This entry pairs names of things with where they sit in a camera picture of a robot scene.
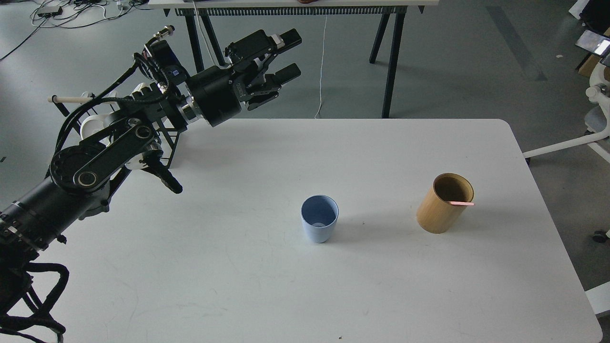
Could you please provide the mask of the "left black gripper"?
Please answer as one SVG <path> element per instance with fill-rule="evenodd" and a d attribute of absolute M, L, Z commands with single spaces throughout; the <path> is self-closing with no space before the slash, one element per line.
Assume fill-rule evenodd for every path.
<path fill-rule="evenodd" d="M 302 43 L 296 29 L 281 34 L 266 35 L 259 29 L 254 33 L 231 42 L 224 49 L 224 56 L 235 72 L 259 71 L 268 57 L 284 53 Z M 276 99 L 284 84 L 301 76 L 296 63 L 272 74 L 264 74 L 258 81 L 246 86 L 249 98 L 246 100 L 248 111 L 257 109 Z M 218 66 L 190 76 L 185 80 L 188 96 L 185 97 L 185 121 L 188 124 L 203 119 L 216 127 L 231 119 L 241 111 L 241 103 L 233 89 L 231 70 Z"/>

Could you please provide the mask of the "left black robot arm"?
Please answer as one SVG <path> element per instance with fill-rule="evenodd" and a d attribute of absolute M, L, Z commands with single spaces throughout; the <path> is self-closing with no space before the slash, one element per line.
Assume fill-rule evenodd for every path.
<path fill-rule="evenodd" d="M 301 75 L 296 64 L 269 74 L 275 58 L 302 43 L 296 29 L 266 35 L 260 29 L 227 46 L 227 68 L 212 66 L 194 76 L 172 51 L 165 26 L 144 44 L 134 63 L 100 95 L 78 100 L 58 134 L 44 180 L 1 212 L 1 332 L 21 336 L 43 326 L 63 341 L 65 326 L 51 310 L 65 290 L 67 267 L 36 263 L 39 252 L 58 241 L 76 220 L 108 212 L 135 159 L 172 192 L 183 190 L 162 163 L 159 130 L 168 120 L 181 133 L 196 120 L 215 127 L 279 95 Z"/>

